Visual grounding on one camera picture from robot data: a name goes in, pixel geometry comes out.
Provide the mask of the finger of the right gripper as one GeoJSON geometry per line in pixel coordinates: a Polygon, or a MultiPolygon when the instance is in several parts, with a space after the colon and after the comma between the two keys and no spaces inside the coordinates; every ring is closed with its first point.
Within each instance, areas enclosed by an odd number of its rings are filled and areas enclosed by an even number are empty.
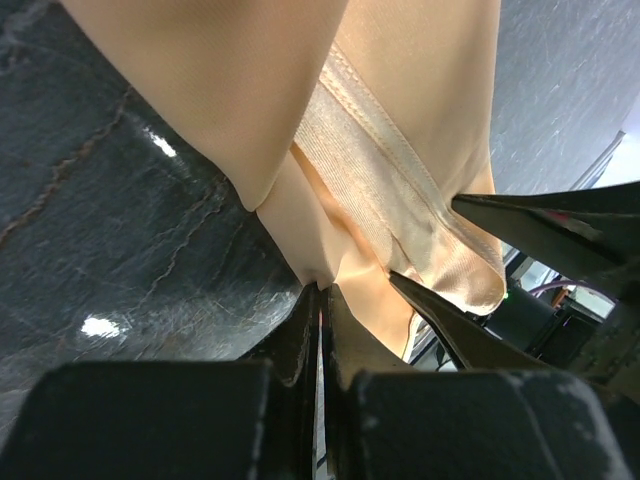
{"type": "Polygon", "coordinates": [[[639,298],[639,184],[509,196],[460,194],[456,213],[617,300],[639,298]]]}
{"type": "Polygon", "coordinates": [[[437,293],[395,272],[394,289],[434,330],[459,369],[549,370],[550,366],[492,336],[437,293]]]}

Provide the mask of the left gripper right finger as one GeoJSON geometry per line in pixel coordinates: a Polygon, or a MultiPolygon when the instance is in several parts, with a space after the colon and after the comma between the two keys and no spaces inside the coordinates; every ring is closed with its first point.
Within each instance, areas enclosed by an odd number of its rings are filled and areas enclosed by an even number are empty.
{"type": "Polygon", "coordinates": [[[338,479],[631,479],[635,405],[566,371],[420,371],[322,299],[329,471],[338,479]]]}

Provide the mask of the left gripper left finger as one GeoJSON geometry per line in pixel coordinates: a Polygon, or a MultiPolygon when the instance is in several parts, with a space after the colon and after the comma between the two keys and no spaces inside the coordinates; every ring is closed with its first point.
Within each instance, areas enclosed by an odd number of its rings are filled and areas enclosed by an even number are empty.
{"type": "Polygon", "coordinates": [[[312,479],[319,291],[235,361],[73,363],[27,396],[5,479],[312,479]]]}

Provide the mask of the peach satin napkin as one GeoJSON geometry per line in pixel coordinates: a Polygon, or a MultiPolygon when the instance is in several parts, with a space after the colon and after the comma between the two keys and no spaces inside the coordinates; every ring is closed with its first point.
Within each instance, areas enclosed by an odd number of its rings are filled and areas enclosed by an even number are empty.
{"type": "Polygon", "coordinates": [[[494,190],[497,1],[68,1],[160,116],[231,181],[304,284],[337,285],[408,360],[398,272],[465,312],[506,291],[453,211],[494,190]]]}

